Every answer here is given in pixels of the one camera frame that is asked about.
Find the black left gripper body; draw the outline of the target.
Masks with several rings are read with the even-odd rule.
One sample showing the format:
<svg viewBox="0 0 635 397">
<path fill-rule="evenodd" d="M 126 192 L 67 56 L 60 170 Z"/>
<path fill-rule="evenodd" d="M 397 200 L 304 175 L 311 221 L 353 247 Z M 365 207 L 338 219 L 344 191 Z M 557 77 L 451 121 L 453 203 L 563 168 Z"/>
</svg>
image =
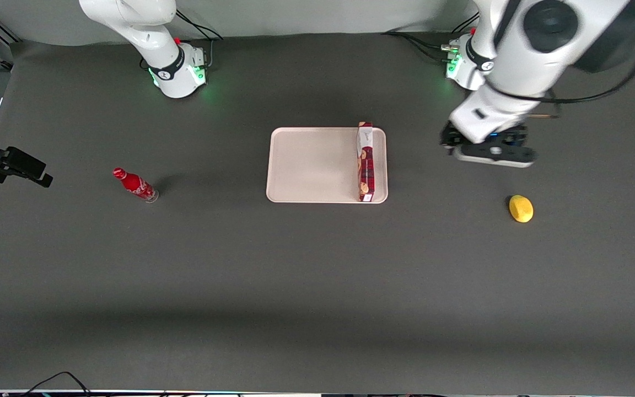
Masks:
<svg viewBox="0 0 635 397">
<path fill-rule="evenodd" d="M 449 153 L 458 151 L 464 158 L 529 158 L 529 148 L 525 146 L 528 128 L 523 124 L 504 131 L 492 132 L 481 143 L 473 143 L 454 124 L 448 122 L 441 132 L 441 145 Z"/>
</svg>

